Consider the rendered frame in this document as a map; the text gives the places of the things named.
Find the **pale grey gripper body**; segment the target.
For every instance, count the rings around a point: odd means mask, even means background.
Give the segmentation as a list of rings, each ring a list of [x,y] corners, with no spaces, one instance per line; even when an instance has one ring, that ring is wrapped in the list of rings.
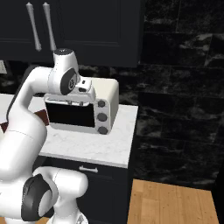
[[[93,86],[89,89],[75,87],[70,94],[65,96],[67,102],[94,102],[95,98],[96,94]]]

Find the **dark red cutting board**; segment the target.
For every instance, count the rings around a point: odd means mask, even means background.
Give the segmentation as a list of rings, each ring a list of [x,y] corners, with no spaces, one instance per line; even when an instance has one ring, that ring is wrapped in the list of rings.
[[[35,112],[35,115],[38,116],[44,122],[44,124],[46,126],[49,125],[49,120],[48,120],[47,113],[46,113],[45,109],[42,109],[40,111]],[[0,127],[1,127],[1,130],[3,132],[5,132],[7,130],[8,123],[7,122],[3,122],[3,123],[0,124]]]

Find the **cream toaster oven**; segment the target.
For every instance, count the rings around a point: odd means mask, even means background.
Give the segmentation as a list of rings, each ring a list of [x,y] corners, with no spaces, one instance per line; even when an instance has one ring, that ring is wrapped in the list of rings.
[[[79,102],[68,104],[65,95],[45,94],[44,101],[49,124],[56,130],[70,130],[83,133],[100,134],[98,129],[103,126],[112,130],[119,109],[119,83],[114,79],[81,77],[76,87],[89,89],[94,87],[96,98],[94,102]],[[106,105],[98,107],[98,101]],[[99,113],[106,114],[108,119],[101,122],[97,119]]]

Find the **dark drawer front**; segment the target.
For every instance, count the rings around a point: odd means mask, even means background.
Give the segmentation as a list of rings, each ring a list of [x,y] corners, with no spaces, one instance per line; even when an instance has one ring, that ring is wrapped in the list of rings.
[[[41,159],[42,159],[41,161],[42,166],[53,166],[53,167],[73,170],[77,172],[83,172],[89,177],[114,180],[121,183],[128,177],[128,170],[125,168],[113,167],[113,166],[102,165],[102,164],[91,164],[91,163],[80,162],[75,160],[66,160],[63,158],[56,158],[56,157],[41,156]],[[91,171],[80,171],[79,166],[82,166],[82,165],[86,168],[97,167],[98,173],[94,173]]]

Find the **dark base cupboard door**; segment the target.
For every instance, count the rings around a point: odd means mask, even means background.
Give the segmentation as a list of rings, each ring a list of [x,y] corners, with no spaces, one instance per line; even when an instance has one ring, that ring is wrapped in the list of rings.
[[[127,224],[127,187],[114,180],[88,175],[88,188],[77,199],[89,224]]]

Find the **dark wall cupboard door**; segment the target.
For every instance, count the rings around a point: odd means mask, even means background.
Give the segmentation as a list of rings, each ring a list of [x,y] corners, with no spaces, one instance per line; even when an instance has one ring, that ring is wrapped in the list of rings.
[[[35,61],[38,51],[27,4],[32,0],[0,0],[0,60]]]
[[[82,65],[137,65],[143,0],[43,0],[42,9],[45,2],[50,4],[56,49],[73,50]]]

